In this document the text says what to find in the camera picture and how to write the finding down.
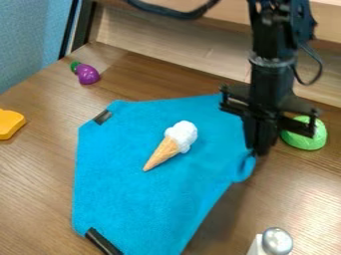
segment metal cylinder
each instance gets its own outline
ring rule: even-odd
[[[261,243],[264,252],[268,255],[288,255],[293,248],[292,237],[279,227],[266,229]]]

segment blue towel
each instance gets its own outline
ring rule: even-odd
[[[219,95],[115,101],[101,126],[80,127],[74,229],[85,235],[94,227],[127,255],[179,254],[214,203],[255,165],[241,119],[218,103]],[[198,130],[190,151],[143,172],[165,129],[183,120]]]

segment gray wall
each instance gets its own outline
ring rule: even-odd
[[[71,2],[0,1],[0,93],[58,59]]]

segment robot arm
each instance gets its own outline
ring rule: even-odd
[[[199,8],[183,13],[141,0],[125,0],[144,11],[178,19],[200,18],[219,0],[208,0]],[[293,93],[296,80],[311,85],[322,74],[320,58],[307,46],[314,38],[316,22],[309,0],[247,0],[253,34],[253,48],[249,57],[251,83],[221,87],[220,109],[243,120],[247,147],[255,154],[267,154],[276,143],[279,133],[287,129],[313,137],[319,110]],[[304,83],[297,71],[297,51],[302,48],[319,64],[316,77]],[[309,124],[288,118],[285,113],[310,117]]]

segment waffle cone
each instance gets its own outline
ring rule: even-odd
[[[169,136],[166,136],[145,164],[144,171],[151,170],[178,153],[177,143]]]

